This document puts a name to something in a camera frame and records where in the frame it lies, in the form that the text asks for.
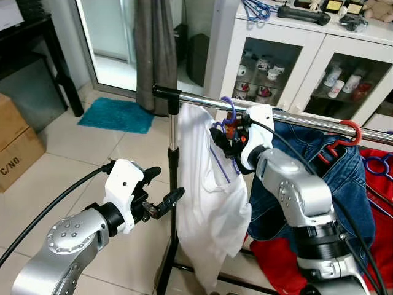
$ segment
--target cardboard box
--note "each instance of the cardboard box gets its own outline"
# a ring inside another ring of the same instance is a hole
[[[12,100],[0,94],[0,151],[28,127]]]
[[[31,127],[0,151],[0,192],[10,187],[44,152]]]

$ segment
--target red fabric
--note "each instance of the red fabric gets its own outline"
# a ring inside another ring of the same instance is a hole
[[[383,157],[386,153],[376,150],[362,151],[362,155],[368,157],[376,155]],[[393,200],[393,182],[384,176],[375,176],[366,172],[366,181],[378,193]],[[381,272],[387,288],[393,288],[393,219],[384,215],[372,206],[376,226],[374,244],[371,247],[376,265]],[[291,252],[289,242],[278,238],[272,241],[250,244],[251,251],[255,254],[258,264],[276,291],[283,295],[298,295],[300,290],[307,284],[297,268],[296,255]],[[372,267],[368,270],[373,275]],[[369,290],[373,290],[367,278],[365,278]]]

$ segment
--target white tile floor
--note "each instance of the white tile floor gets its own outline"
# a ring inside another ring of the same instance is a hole
[[[130,100],[89,88],[81,93],[85,108],[101,96]],[[161,175],[146,191],[150,200],[156,203],[169,192],[167,119],[155,118],[146,135],[82,127],[77,125],[78,120],[69,110],[43,130],[39,136],[47,152],[5,193],[0,193],[0,254],[43,207],[73,182],[107,162],[108,157],[133,159],[146,168],[161,166]],[[102,203],[105,181],[105,175],[97,175],[40,222],[0,269],[0,294],[9,294],[17,273],[41,247],[50,226],[61,217],[77,213],[93,202]],[[168,240],[169,215],[159,221],[138,224],[130,235],[116,236],[85,269],[76,294],[153,294],[157,270]],[[184,261],[184,255],[178,255],[178,260]],[[255,260],[242,254],[227,259],[223,272],[269,286]],[[217,290],[221,294],[229,291],[241,295],[260,294],[222,282],[219,282]],[[166,293],[204,294],[192,274],[175,269]]]

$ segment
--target jeans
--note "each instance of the jeans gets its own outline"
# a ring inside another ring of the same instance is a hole
[[[287,123],[275,122],[274,128],[283,136],[314,168],[329,186],[332,197],[337,198],[349,211],[360,229],[366,244],[370,247],[375,237],[375,223],[366,195],[365,172],[362,159],[356,146],[339,146],[339,159],[336,160],[324,147],[337,139],[349,141],[343,136],[330,136],[323,132],[294,126]],[[293,158],[296,155],[277,137],[273,137],[273,147],[284,151]],[[326,165],[315,159],[318,153],[333,162]],[[286,224],[284,213],[276,198],[268,192],[260,180],[254,177],[251,189],[252,216],[248,234],[254,240],[271,240],[288,238],[291,250],[297,253],[296,245],[290,227]],[[365,253],[361,248],[352,227],[342,211],[335,207],[339,224],[349,233],[349,241],[357,254],[367,263]]]

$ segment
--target gray curtain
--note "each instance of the gray curtain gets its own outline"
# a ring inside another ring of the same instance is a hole
[[[168,102],[153,97],[154,83],[177,88],[174,30],[169,0],[137,0],[136,24],[136,102],[162,116]]]

